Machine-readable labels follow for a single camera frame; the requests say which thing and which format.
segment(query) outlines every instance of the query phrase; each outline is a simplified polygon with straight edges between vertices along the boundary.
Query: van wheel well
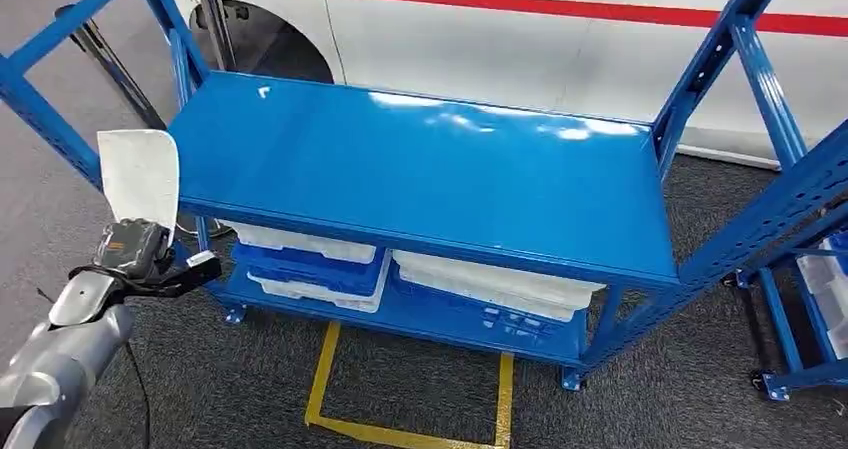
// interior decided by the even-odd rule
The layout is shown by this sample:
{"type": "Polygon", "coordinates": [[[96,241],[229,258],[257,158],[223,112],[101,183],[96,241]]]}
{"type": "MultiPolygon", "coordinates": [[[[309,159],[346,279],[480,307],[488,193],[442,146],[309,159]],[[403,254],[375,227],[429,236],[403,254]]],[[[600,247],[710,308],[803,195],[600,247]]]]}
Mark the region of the van wheel well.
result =
{"type": "MultiPolygon", "coordinates": [[[[276,14],[253,4],[223,0],[227,28],[240,72],[333,83],[330,66],[303,33],[276,14]]],[[[189,26],[204,58],[215,58],[202,8],[189,17],[189,26]]]]}

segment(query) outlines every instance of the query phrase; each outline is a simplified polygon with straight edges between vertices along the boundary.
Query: white plastic bin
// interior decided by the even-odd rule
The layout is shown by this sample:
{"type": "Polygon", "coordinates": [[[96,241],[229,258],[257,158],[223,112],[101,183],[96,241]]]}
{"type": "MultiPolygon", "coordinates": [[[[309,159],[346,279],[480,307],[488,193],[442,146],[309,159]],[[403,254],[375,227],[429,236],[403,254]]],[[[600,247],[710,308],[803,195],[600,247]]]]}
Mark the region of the white plastic bin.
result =
{"type": "Polygon", "coordinates": [[[328,259],[370,264],[377,248],[367,244],[339,241],[326,237],[310,236],[298,232],[281,231],[269,227],[252,226],[240,222],[221,221],[238,233],[239,242],[249,246],[280,250],[283,248],[317,252],[328,259]]]}
{"type": "Polygon", "coordinates": [[[357,296],[353,294],[345,294],[342,292],[332,291],[327,287],[317,284],[309,284],[306,282],[283,282],[272,279],[263,279],[247,273],[247,278],[259,283],[262,286],[262,291],[266,294],[275,296],[287,297],[290,299],[316,299],[319,301],[331,302],[337,307],[351,309],[354,311],[374,313],[380,308],[380,299],[383,297],[383,289],[386,286],[386,278],[391,265],[391,251],[387,250],[383,257],[383,263],[380,266],[380,274],[377,276],[377,283],[374,286],[374,293],[370,296],[357,296]]]}
{"type": "Polygon", "coordinates": [[[394,251],[407,282],[568,322],[604,284],[394,251]]]}
{"type": "MultiPolygon", "coordinates": [[[[827,239],[819,246],[830,250],[827,239]]],[[[816,300],[836,357],[848,357],[848,275],[834,256],[798,258],[807,288],[816,300]]]]}

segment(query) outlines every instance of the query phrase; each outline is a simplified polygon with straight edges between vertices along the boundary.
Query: yellow floor tape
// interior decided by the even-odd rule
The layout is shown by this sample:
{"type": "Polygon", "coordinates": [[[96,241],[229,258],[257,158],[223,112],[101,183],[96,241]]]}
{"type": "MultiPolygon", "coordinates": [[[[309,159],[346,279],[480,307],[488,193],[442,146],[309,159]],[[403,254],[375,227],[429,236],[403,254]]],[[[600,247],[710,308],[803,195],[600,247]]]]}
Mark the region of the yellow floor tape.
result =
{"type": "Polygon", "coordinates": [[[321,405],[324,402],[324,392],[333,366],[333,356],[339,341],[340,325],[331,322],[327,327],[324,347],[318,359],[315,379],[312,381],[312,392],[309,394],[309,404],[306,406],[306,425],[315,424],[331,431],[364,442],[386,444],[406,449],[508,449],[510,425],[512,421],[512,354],[501,354],[500,377],[498,385],[498,413],[495,423],[495,444],[478,444],[475,442],[457,441],[441,437],[426,436],[412,432],[397,431],[378,426],[369,426],[355,422],[330,419],[321,415],[321,405]]]}

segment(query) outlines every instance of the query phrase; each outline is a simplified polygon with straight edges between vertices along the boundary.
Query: white van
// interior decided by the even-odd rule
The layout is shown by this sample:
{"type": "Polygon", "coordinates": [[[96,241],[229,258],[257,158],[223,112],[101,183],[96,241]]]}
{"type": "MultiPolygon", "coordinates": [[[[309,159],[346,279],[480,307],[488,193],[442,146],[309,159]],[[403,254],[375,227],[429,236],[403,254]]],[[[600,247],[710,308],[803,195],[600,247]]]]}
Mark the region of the white van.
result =
{"type": "MultiPolygon", "coordinates": [[[[650,121],[727,0],[224,1],[242,18],[268,11],[296,29],[335,82],[650,121]]],[[[198,5],[177,3],[187,20],[198,5]]],[[[844,118],[848,0],[774,0],[759,29],[814,144],[844,118]]],[[[754,164],[774,159],[737,58],[683,144],[754,164]]]]}

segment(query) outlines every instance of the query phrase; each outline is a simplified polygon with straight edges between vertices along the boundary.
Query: gray robotic arm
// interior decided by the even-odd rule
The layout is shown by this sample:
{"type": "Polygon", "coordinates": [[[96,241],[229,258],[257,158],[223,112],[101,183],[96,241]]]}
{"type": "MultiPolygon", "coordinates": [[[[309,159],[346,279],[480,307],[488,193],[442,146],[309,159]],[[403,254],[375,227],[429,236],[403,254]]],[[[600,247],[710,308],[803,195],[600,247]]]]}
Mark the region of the gray robotic arm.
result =
{"type": "Polygon", "coordinates": [[[93,264],[71,279],[0,375],[3,449],[60,448],[91,389],[132,331],[131,296],[179,297],[221,274],[209,251],[172,271],[168,229],[124,220],[104,231],[93,264]]]}

